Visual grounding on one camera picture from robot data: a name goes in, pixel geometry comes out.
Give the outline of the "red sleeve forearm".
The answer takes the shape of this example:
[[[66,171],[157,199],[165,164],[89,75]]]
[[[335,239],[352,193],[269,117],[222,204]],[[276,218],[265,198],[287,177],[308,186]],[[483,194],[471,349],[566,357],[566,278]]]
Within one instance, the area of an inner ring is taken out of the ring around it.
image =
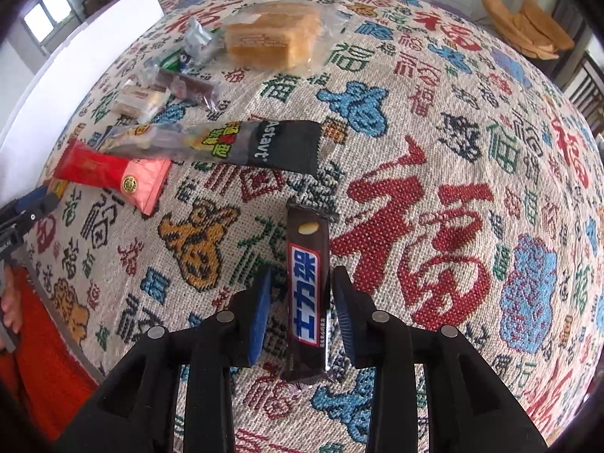
[[[23,325],[16,350],[1,353],[1,385],[42,438],[54,443],[97,383],[69,353],[28,271],[12,271],[22,296]]]

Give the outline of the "person's left hand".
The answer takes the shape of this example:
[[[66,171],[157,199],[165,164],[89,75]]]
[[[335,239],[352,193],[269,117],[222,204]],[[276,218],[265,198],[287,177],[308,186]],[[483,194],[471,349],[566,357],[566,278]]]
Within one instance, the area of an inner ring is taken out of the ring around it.
[[[4,268],[5,290],[1,297],[1,309],[4,312],[3,324],[19,334],[23,325],[22,296],[15,285],[14,274],[10,266]]]

